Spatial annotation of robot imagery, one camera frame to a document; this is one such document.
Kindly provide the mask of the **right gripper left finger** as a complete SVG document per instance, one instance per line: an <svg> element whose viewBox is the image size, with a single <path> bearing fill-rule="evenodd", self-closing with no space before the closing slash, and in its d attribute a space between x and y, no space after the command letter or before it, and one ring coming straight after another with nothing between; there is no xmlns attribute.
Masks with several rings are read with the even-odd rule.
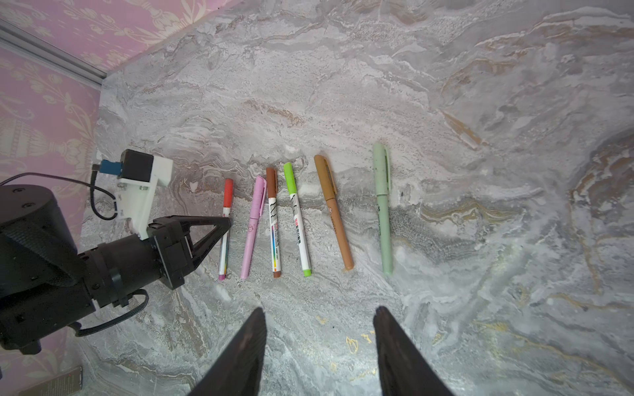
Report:
<svg viewBox="0 0 634 396"><path fill-rule="evenodd" d="M256 308L190 395L258 395L267 326Z"/></svg>

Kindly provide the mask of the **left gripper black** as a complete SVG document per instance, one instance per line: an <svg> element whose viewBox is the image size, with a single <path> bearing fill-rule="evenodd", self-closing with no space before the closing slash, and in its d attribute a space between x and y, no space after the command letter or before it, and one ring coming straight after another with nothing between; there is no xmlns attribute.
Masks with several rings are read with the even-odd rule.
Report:
<svg viewBox="0 0 634 396"><path fill-rule="evenodd" d="M102 308L125 306L131 294L155 281L171 290L203 264L231 228L229 218L172 215L154 219L147 238L132 235L82 253L80 285Z"/></svg>

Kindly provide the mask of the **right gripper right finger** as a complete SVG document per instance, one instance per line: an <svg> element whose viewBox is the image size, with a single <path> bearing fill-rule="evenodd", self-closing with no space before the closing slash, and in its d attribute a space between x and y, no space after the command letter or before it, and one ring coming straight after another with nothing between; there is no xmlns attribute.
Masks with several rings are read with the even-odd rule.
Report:
<svg viewBox="0 0 634 396"><path fill-rule="evenodd" d="M388 308L376 309L373 325L383 395L452 396Z"/></svg>

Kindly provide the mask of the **white marker pink tip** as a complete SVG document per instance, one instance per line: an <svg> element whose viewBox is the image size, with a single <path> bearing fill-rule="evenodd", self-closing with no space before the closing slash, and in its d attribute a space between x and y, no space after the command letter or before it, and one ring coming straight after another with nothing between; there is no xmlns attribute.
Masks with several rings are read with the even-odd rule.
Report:
<svg viewBox="0 0 634 396"><path fill-rule="evenodd" d="M221 240L221 255L219 262L219 275L218 280L223 281L226 279L227 264L228 264L228 244L229 244L229 231L227 231Z"/></svg>

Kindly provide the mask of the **red pen cap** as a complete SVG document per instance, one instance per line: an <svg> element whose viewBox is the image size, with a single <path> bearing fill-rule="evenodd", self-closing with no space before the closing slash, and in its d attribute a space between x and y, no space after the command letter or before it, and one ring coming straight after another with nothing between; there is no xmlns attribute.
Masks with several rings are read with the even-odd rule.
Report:
<svg viewBox="0 0 634 396"><path fill-rule="evenodd" d="M234 180L226 178L224 186L224 201L223 207L230 209L232 207L234 197Z"/></svg>

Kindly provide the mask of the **pink pen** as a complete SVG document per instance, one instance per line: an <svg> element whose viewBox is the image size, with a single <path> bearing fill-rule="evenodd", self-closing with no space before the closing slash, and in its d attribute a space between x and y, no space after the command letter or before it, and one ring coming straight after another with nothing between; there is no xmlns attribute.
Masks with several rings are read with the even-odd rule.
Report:
<svg viewBox="0 0 634 396"><path fill-rule="evenodd" d="M244 257L240 278L249 277L250 265L253 257L254 244L257 236L259 220L264 212L264 201L267 198L267 180L262 176L256 178L253 191L252 207L249 215L247 238L245 241Z"/></svg>

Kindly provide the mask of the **white marker black tip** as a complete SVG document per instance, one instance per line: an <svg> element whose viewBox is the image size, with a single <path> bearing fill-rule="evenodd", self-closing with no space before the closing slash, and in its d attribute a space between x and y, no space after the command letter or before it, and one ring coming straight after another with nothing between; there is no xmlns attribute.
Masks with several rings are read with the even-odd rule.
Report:
<svg viewBox="0 0 634 396"><path fill-rule="evenodd" d="M282 276L279 227L277 216L277 171L274 168L267 168L267 200L271 236L272 252L272 273L275 279Z"/></svg>

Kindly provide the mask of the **white marker green tip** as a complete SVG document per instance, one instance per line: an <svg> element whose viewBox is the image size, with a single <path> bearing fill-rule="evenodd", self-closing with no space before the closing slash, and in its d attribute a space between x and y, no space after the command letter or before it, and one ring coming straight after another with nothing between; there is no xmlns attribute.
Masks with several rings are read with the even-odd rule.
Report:
<svg viewBox="0 0 634 396"><path fill-rule="evenodd" d="M300 264L304 277L310 277L312 270L310 266L310 255L305 237L305 227L300 210L300 200L297 191L297 184L291 163L283 166L284 176L287 183L287 190L292 201L293 222L297 231L297 243L300 252Z"/></svg>

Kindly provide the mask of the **tan brown pen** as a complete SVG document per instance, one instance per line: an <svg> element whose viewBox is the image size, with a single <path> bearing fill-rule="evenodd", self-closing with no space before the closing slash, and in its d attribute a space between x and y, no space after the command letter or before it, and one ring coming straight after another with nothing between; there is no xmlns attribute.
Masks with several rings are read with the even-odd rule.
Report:
<svg viewBox="0 0 634 396"><path fill-rule="evenodd" d="M343 263L347 271L354 269L353 255L348 242L347 234L336 200L337 189L330 163L323 155L315 155L315 166L320 179L320 185L324 194L325 203L329 209L330 219L333 224Z"/></svg>

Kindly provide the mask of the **light green pen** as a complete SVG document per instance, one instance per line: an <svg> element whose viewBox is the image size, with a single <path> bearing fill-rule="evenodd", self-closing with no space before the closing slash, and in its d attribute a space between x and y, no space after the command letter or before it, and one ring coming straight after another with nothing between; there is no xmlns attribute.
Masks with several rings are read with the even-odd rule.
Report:
<svg viewBox="0 0 634 396"><path fill-rule="evenodd" d="M391 275L393 273L391 224L389 216L391 171L388 151L386 146L381 143L374 143L373 145L373 169L379 219L382 270L385 274Z"/></svg>

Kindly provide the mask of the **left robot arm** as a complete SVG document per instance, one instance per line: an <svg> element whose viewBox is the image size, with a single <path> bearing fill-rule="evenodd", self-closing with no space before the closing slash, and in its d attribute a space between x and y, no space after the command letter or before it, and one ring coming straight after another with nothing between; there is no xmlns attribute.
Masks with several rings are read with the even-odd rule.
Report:
<svg viewBox="0 0 634 396"><path fill-rule="evenodd" d="M126 307L161 281L175 290L230 230L225 217L172 215L133 234L78 252L51 190L1 188L1 346L24 355L64 327L86 337L140 313L148 303L108 322L83 328L81 319L107 305Z"/></svg>

